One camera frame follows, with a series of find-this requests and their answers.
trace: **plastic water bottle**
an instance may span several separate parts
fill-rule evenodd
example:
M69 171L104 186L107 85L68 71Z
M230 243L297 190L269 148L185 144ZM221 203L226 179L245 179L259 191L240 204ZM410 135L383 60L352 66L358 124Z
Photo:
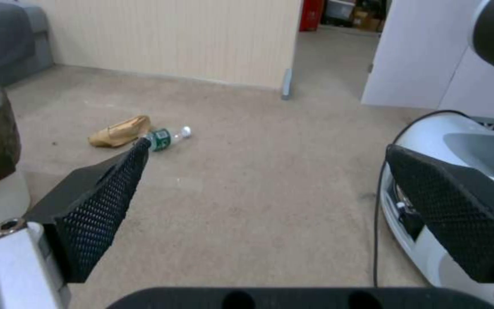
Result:
M190 127L183 127L178 133L172 133L167 129L156 129L145 135L145 139L151 142L150 151L161 151L169 147L172 143L178 143L182 139L187 139L192 135Z

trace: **green bottle label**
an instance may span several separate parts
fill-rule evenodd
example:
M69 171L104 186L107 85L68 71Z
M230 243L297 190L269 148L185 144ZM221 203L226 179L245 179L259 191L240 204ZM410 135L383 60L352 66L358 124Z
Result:
M167 129L159 129L152 132L155 142L154 151L161 151L171 144L171 134Z

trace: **red container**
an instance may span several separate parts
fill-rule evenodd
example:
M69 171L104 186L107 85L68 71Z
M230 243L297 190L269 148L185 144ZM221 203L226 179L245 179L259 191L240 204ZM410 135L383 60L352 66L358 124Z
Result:
M300 17L300 31L316 31L325 0L304 0L302 17Z

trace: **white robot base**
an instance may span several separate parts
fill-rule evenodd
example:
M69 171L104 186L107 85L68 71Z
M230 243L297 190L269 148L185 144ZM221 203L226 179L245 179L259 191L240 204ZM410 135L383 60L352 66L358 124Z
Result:
M449 164L475 168L494 180L494 131L460 114L423 118L406 129L396 144ZM494 284L470 279L427 227L416 235L406 229L400 212L408 200L396 186L388 165L381 175L379 198L394 237L433 286L459 290L494 305Z

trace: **bottle cap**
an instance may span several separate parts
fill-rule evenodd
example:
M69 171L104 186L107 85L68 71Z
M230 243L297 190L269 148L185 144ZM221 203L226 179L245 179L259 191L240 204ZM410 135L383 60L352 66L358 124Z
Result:
M190 127L183 127L180 133L182 134L182 137L188 138L192 135L192 129L190 129Z

